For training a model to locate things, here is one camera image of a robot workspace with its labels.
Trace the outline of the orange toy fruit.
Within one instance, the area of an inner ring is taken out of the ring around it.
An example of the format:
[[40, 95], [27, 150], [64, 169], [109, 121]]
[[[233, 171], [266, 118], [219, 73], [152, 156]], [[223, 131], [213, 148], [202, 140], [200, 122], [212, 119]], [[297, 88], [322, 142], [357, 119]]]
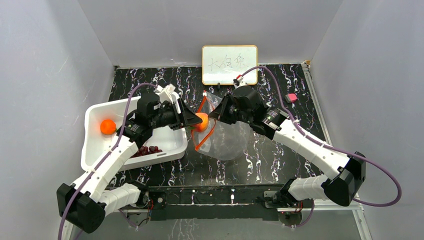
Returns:
[[209, 116], [207, 113], [204, 113], [204, 112], [196, 112], [195, 115], [198, 116], [202, 120], [202, 122], [195, 124], [194, 130], [196, 132], [202, 133], [209, 126]]

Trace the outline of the clear zip top bag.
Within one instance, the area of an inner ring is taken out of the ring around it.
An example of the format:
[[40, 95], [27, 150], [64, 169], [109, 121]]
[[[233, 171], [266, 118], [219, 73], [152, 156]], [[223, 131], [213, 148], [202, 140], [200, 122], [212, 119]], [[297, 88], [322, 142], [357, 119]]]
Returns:
[[[209, 114], [222, 99], [210, 92], [204, 91], [202, 101], [196, 113]], [[226, 124], [208, 117], [208, 128], [204, 132], [191, 129], [194, 149], [203, 155], [221, 161], [235, 160], [247, 150], [252, 133], [250, 126], [244, 122]]]

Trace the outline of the orange toy tangerine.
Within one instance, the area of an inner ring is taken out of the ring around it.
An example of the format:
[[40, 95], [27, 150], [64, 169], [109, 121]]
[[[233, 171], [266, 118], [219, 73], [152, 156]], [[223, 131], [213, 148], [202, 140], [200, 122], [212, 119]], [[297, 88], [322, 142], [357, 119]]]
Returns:
[[113, 120], [105, 119], [100, 123], [99, 129], [103, 135], [113, 135], [117, 130], [117, 126]]

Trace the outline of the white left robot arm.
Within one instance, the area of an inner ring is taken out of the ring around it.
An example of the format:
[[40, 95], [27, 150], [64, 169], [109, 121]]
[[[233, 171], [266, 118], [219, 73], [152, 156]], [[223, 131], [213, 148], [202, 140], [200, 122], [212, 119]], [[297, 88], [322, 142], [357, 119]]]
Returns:
[[95, 145], [96, 152], [99, 149], [103, 152], [84, 174], [71, 185], [63, 183], [57, 189], [61, 216], [59, 239], [62, 238], [65, 222], [92, 233], [115, 210], [130, 204], [137, 208], [147, 206], [149, 194], [141, 186], [128, 183], [112, 191], [106, 191], [106, 187], [154, 135], [155, 129], [169, 128], [175, 131], [202, 123], [202, 119], [191, 112], [176, 93], [149, 93], [135, 100], [129, 97], [94, 105], [86, 112], [86, 129], [89, 128], [90, 112], [96, 109], [122, 110], [122, 124], [112, 138]]

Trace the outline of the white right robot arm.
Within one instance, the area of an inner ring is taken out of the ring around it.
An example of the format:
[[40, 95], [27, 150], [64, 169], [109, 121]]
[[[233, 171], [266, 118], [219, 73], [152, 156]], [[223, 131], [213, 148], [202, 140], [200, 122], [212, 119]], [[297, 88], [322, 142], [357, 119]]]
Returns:
[[289, 179], [278, 193], [264, 198], [267, 204], [295, 207], [306, 199], [322, 199], [348, 207], [365, 181], [363, 160], [325, 148], [325, 142], [297, 129], [285, 111], [267, 106], [248, 85], [226, 94], [208, 116], [229, 125], [246, 123], [255, 133], [289, 147], [322, 171], [315, 177]]

